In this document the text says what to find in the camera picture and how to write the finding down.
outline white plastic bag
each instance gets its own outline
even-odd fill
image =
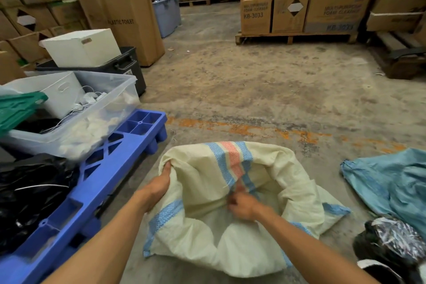
[[[283,218],[319,238],[350,212],[309,179],[294,153],[257,142],[173,147],[170,187],[148,214],[144,256],[175,256],[235,277],[255,277],[291,265],[259,223],[235,219],[226,197],[237,179]]]

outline grey plastic bin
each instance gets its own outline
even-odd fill
[[[181,10],[179,0],[155,0],[152,3],[156,13],[158,28],[164,38],[173,33],[181,24]]]

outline left hand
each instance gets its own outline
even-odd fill
[[[150,211],[157,203],[161,200],[163,195],[166,194],[169,185],[170,185],[170,169],[172,164],[170,161],[163,167],[163,172],[153,178],[143,190],[148,191],[149,193],[149,202],[148,202],[148,211]]]

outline green plastic lid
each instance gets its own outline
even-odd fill
[[[0,96],[0,137],[33,115],[47,99],[43,92]]]

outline right hand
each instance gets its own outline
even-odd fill
[[[241,179],[237,181],[235,187],[235,192],[229,195],[227,200],[228,209],[237,218],[255,221],[257,213],[263,207],[263,204],[245,191]]]

